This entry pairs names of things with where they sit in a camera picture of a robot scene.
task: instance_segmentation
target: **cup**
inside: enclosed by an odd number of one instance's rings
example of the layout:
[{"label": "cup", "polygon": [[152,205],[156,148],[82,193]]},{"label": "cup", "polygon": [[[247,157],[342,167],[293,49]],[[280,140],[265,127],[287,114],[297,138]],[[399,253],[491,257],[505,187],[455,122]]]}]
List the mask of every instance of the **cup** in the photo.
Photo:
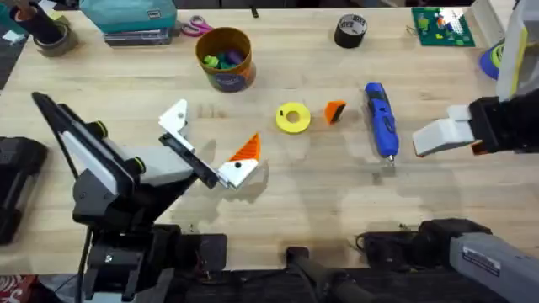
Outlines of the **cup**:
[{"label": "cup", "polygon": [[[228,51],[238,52],[244,58],[243,61],[228,69],[218,69],[205,65],[204,58],[207,55],[217,56],[219,53],[227,53]],[[241,91],[254,80],[251,42],[247,35],[239,29],[222,27],[203,34],[196,43],[196,57],[211,85],[223,92]]]}]

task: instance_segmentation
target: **cable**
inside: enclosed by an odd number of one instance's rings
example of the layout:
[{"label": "cable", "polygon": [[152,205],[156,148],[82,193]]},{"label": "cable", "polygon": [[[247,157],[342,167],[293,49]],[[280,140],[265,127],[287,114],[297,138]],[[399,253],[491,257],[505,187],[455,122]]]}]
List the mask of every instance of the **cable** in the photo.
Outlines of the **cable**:
[{"label": "cable", "polygon": [[307,291],[309,292],[309,295],[311,296],[312,302],[318,303],[317,294],[314,291],[314,287],[312,286],[311,280],[305,275],[305,273],[303,273],[303,270],[299,266],[295,264],[290,264],[290,268],[295,269],[296,274],[298,274],[302,278],[303,282],[305,282],[305,286],[307,287]]},{"label": "cable", "polygon": [[92,231],[90,227],[86,227],[86,237],[84,239],[83,253],[81,254],[81,260],[78,263],[77,272],[77,288],[75,289],[75,303],[81,303],[83,301],[83,274],[86,258],[88,257],[88,250],[90,248],[90,241],[92,239]]},{"label": "cable", "polygon": [[66,284],[73,280],[73,278],[77,277],[76,274],[74,274],[73,276],[69,277],[68,279],[66,279],[62,284],[60,284],[60,286],[56,287],[56,289],[54,290],[54,293],[58,292],[58,290],[60,290],[62,287],[66,286]]}]

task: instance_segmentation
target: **orange object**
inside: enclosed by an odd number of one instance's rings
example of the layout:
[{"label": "orange object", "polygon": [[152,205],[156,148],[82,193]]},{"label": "orange object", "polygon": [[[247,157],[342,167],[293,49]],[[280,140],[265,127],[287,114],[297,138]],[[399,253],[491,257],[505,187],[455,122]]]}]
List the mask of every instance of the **orange object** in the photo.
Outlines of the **orange object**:
[{"label": "orange object", "polygon": [[340,115],[343,113],[346,102],[343,100],[329,101],[326,105],[326,109],[323,111],[324,116],[328,124],[333,124],[339,121]]},{"label": "orange object", "polygon": [[251,139],[245,143],[234,156],[230,157],[228,161],[231,162],[246,159],[256,159],[256,161],[260,159],[260,136],[258,132],[254,134],[254,136],[251,137]]}]

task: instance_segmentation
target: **scissors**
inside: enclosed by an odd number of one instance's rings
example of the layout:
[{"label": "scissors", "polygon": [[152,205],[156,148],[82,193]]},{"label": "scissors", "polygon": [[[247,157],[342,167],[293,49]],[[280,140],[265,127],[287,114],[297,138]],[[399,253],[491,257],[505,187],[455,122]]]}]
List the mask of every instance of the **scissors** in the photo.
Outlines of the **scissors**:
[{"label": "scissors", "polygon": [[189,37],[200,37],[212,29],[202,16],[195,15],[189,18],[188,23],[182,23],[181,31]]}]

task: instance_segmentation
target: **teal box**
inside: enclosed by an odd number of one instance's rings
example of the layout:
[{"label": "teal box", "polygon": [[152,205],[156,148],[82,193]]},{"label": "teal box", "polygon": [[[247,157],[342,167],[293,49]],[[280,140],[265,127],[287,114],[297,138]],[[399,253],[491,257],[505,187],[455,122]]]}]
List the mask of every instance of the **teal box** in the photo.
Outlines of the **teal box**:
[{"label": "teal box", "polygon": [[104,33],[173,28],[172,0],[81,0],[81,11]]}]

